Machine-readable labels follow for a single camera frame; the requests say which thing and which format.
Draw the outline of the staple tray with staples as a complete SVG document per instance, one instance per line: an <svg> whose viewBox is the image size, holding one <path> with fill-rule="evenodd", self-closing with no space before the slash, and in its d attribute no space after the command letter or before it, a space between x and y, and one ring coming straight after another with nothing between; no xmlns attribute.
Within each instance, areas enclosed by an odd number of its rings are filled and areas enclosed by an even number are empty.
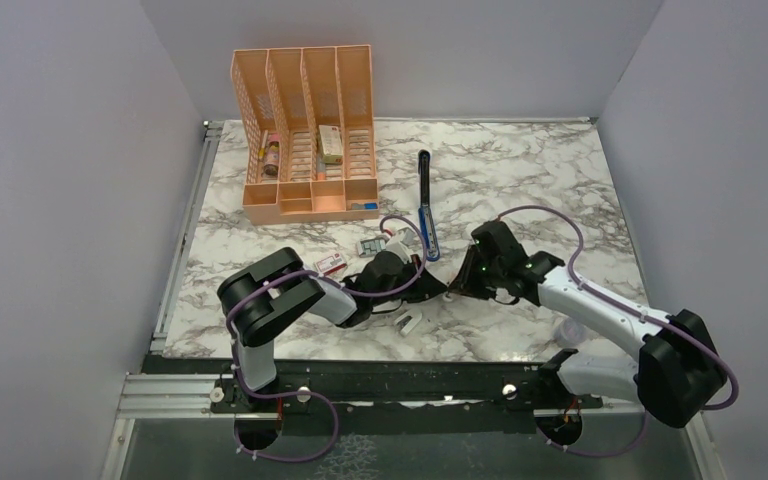
<svg viewBox="0 0 768 480"><path fill-rule="evenodd" d="M372 258L386 249L386 243L384 237L360 240L357 242L357 254L360 258Z"/></svg>

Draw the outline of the red staple box sleeve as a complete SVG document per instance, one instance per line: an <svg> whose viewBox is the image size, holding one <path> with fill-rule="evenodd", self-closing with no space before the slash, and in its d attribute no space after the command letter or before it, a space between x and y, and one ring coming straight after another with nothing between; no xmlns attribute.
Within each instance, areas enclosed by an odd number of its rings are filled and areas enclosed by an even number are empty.
<svg viewBox="0 0 768 480"><path fill-rule="evenodd" d="M342 254L335 252L314 263L317 272L322 275L332 275L347 268L347 262Z"/></svg>

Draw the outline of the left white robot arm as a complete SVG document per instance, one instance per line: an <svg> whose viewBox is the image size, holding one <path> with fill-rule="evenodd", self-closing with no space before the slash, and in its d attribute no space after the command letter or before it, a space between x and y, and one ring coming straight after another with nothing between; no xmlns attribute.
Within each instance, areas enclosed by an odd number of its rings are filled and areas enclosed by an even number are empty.
<svg viewBox="0 0 768 480"><path fill-rule="evenodd" d="M237 398L254 411L270 405L277 378L274 341L302 315L348 329L367 321L380 305L420 303L446 291L425 269L423 257L400 242L388 244L341 283L309 269L290 247L264 257L217 290L232 338Z"/></svg>

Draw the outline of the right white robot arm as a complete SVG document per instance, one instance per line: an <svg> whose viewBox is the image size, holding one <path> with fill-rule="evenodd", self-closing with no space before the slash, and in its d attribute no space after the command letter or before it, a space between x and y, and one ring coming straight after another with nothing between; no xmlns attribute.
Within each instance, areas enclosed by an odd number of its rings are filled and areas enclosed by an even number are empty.
<svg viewBox="0 0 768 480"><path fill-rule="evenodd" d="M473 243L450 292L491 300L499 291L514 301L561 313L624 352L624 357L555 355L540 369L539 398L560 407L574 396L636 401L655 419L684 427L727 383L704 321L689 310L668 314L637 305L577 276L560 258L526 253L508 225L488 221Z"/></svg>

